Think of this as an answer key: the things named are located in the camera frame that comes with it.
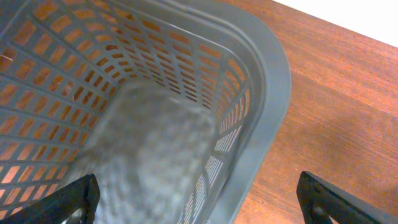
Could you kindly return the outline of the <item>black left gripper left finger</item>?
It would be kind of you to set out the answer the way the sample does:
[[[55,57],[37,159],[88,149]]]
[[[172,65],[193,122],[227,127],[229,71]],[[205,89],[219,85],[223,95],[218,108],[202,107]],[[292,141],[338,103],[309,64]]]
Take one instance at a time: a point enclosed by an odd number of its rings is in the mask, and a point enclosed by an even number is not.
[[[94,174],[85,175],[53,194],[39,200],[1,223],[62,223],[76,211],[74,223],[93,223],[100,200],[100,188]]]

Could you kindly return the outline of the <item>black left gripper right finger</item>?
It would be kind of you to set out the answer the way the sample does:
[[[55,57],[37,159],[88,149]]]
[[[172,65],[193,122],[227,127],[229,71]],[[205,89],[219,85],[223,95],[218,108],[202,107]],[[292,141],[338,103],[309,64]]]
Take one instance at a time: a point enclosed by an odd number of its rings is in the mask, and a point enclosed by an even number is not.
[[[301,172],[296,194],[305,224],[397,224],[397,217],[373,207],[308,171]]]

